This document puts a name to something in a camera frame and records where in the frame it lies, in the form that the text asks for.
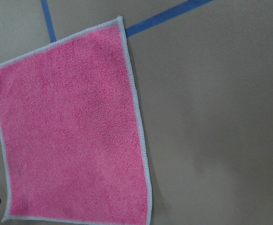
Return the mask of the pink and grey towel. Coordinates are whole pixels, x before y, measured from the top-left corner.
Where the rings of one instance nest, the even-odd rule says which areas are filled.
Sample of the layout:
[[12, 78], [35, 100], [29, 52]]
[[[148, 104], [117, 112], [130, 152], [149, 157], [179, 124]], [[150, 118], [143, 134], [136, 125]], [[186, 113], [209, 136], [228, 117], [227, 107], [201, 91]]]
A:
[[152, 186], [123, 18], [0, 64], [3, 221], [148, 225]]

